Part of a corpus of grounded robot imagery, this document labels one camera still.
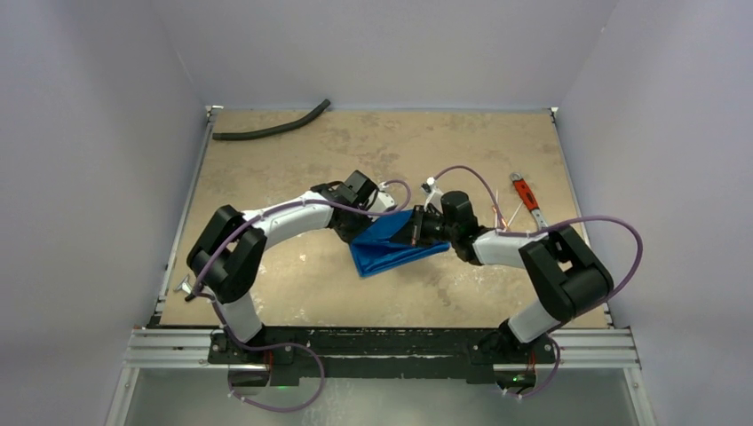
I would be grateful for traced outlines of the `blue cloth napkin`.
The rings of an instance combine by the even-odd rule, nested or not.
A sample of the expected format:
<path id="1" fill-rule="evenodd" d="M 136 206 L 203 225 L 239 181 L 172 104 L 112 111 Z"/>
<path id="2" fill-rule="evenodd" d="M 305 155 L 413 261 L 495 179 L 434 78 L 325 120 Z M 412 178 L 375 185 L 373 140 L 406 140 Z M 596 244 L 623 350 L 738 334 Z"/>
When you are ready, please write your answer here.
<path id="1" fill-rule="evenodd" d="M 450 249 L 450 244 L 445 241 L 413 245 L 411 216 L 411 212 L 404 210 L 379 217 L 349 243 L 355 269 L 361 278 L 387 272 Z"/>

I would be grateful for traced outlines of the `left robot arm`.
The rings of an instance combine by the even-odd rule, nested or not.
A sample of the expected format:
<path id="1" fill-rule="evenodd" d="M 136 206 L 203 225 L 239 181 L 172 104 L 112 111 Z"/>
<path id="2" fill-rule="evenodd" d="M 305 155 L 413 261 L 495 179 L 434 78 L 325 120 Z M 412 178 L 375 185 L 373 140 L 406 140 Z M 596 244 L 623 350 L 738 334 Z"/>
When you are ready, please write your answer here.
<path id="1" fill-rule="evenodd" d="M 264 325 L 250 296 L 265 252 L 303 233 L 330 229 L 352 242 L 381 213 L 397 206 L 393 197 L 362 172 L 346 181 L 312 186 L 290 201 L 263 209 L 218 208 L 188 252 L 186 264 L 196 277 L 193 296 L 207 288 L 222 324 L 234 333 L 230 351 L 241 362 L 262 357 Z"/>

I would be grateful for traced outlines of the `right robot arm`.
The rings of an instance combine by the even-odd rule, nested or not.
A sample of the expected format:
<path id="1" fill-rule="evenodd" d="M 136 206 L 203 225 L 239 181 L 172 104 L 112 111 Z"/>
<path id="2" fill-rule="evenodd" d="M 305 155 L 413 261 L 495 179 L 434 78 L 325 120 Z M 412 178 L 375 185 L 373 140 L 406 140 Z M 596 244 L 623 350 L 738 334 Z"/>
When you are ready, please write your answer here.
<path id="1" fill-rule="evenodd" d="M 570 225 L 510 236 L 480 225 L 467 193 L 450 191 L 439 207 L 416 205 L 392 242 L 428 248 L 447 243 L 464 262 L 523 269 L 536 299 L 499 327 L 498 348 L 519 361 L 534 340 L 589 311 L 614 289 L 610 272 Z"/>

